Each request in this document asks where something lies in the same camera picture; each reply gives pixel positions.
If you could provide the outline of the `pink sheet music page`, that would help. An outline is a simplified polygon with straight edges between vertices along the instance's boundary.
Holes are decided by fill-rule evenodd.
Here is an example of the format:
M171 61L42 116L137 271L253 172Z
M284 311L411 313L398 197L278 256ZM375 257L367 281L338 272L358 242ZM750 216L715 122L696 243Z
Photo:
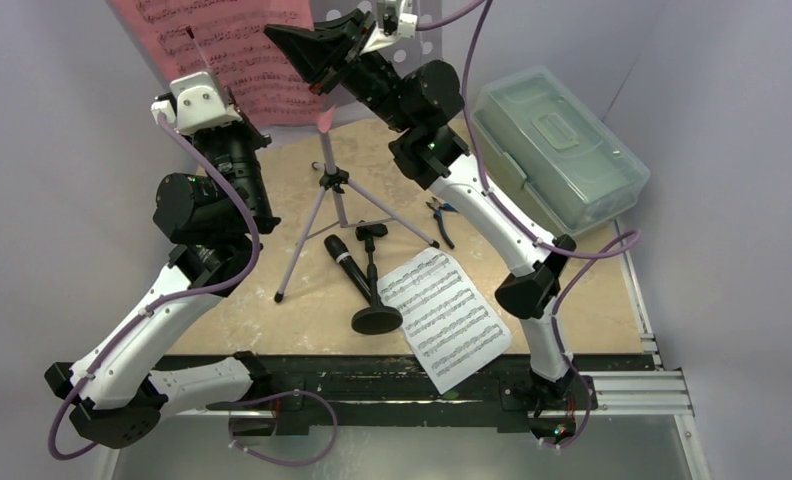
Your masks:
M324 111L324 99L264 34L268 24L311 28L308 1L123 0L110 6L164 80L211 68L257 127L312 125Z

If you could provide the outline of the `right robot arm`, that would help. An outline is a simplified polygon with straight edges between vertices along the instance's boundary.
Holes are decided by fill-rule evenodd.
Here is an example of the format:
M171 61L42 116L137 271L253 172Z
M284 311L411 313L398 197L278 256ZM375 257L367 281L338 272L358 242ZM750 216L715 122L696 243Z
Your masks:
M560 277L576 243L531 220L488 178L477 150L450 128L465 108L464 76L443 60L401 76L382 54L444 21L421 21L406 1L386 6L379 14L355 9L310 29L269 24L264 32L312 93L342 86L396 132L388 148L400 172L450 203L500 255L509 274L495 299L521 322L536 402L556 407L571 396L579 377L557 320Z

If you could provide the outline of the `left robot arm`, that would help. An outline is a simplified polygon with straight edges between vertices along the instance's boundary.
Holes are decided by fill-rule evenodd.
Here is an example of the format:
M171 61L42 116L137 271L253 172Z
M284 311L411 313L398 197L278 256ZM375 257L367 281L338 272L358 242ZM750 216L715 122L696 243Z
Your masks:
M177 136L206 171L175 172L158 184L155 225L172 242L167 263L123 321L80 360L45 372L68 420L90 447L122 449L161 421L215 404L264 405L267 370L248 351L208 364L161 370L158 363L205 313L253 270L260 236L278 225L256 153L270 139L235 122Z

